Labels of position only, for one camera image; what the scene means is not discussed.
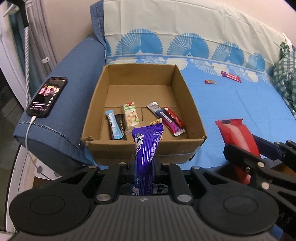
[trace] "smartphone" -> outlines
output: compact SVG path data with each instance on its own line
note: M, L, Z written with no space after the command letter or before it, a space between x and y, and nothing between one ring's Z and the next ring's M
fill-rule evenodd
M49 78L29 104L27 114L37 118L47 117L66 83L65 77Z

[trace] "blue bedspread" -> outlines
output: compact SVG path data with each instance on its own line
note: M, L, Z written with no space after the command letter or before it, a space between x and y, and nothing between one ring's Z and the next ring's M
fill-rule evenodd
M241 66L190 57L125 56L112 57L107 63L177 64L194 98L204 124L207 140L195 157L179 166L204 168L224 165L224 142L216 120L243 118L252 134L271 142L296 140L296 121L284 100L271 85L268 74ZM241 83L222 77L224 70L240 76ZM205 84L214 80L217 85Z

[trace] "purple snack wrapper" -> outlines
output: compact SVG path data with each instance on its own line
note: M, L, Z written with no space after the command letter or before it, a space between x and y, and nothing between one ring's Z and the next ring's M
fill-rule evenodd
M163 133L162 123L134 128L132 136L136 145L137 182L132 195L153 195L152 159Z

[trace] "white sheet with blue pattern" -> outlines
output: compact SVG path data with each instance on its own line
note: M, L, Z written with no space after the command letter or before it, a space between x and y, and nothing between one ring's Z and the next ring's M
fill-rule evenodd
M216 120L243 118L249 130L271 142L296 140L296 122L270 77L259 71L218 61L192 57L126 56L110 57L109 64L177 64L189 87L204 124L207 140L193 160L180 164L182 169L197 165L204 168L225 164L224 142ZM241 83L221 76L221 70L241 77ZM217 85L205 84L214 80Z
M253 134L271 142L296 140L295 119L270 82L285 40L277 31L208 0L104 0L104 24L108 64L177 64L181 70L208 136L181 168L226 163L216 120L243 118Z

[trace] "green checkered cloth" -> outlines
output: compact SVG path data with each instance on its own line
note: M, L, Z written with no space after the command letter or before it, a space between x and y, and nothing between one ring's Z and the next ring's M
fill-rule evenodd
M273 84L296 119L296 51L282 42L281 60L274 68Z

